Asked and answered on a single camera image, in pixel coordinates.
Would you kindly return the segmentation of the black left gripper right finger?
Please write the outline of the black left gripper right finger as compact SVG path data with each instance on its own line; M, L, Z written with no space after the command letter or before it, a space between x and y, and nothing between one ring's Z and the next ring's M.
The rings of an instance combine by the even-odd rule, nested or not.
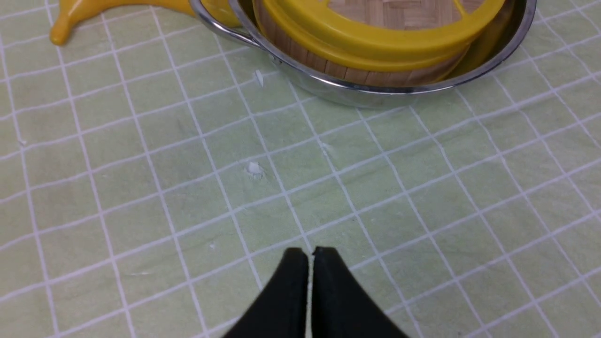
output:
M313 252L314 338L407 338L370 298L333 247Z

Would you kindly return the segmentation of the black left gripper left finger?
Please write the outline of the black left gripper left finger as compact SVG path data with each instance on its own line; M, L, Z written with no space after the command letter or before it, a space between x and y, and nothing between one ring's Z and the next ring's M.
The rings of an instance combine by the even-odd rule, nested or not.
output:
M286 249L266 286L224 337L304 338L308 275L307 255Z

